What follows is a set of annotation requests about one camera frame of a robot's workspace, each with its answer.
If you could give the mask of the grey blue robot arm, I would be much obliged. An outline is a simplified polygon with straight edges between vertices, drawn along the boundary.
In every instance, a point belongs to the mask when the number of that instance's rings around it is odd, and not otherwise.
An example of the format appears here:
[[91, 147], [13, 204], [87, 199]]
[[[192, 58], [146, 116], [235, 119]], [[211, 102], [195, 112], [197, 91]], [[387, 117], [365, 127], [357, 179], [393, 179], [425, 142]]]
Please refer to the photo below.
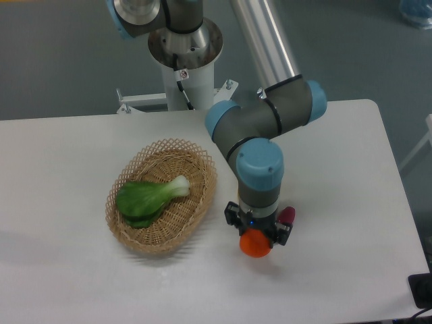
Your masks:
[[170, 111], [204, 110], [205, 125], [238, 180], [238, 202], [225, 208], [242, 248], [284, 245], [295, 212], [278, 211], [284, 158], [273, 139], [326, 111], [321, 86], [306, 81], [292, 56], [271, 1], [232, 1], [259, 74], [258, 102], [241, 107], [234, 86], [214, 89], [214, 64], [223, 48], [219, 27], [204, 17], [202, 1], [108, 1], [124, 38], [148, 36], [161, 67]]

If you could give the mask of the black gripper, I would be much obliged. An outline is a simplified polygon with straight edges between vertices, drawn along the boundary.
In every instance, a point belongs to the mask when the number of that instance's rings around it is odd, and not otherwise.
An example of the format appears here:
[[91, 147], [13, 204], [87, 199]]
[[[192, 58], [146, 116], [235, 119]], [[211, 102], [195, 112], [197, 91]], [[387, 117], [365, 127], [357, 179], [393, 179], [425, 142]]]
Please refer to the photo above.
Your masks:
[[224, 210], [228, 225], [234, 226], [242, 237], [248, 230], [259, 230], [269, 239], [270, 248], [275, 245], [285, 246], [292, 231], [292, 223], [276, 221], [277, 208], [268, 213], [266, 209], [257, 209], [258, 213], [245, 206], [229, 201]]

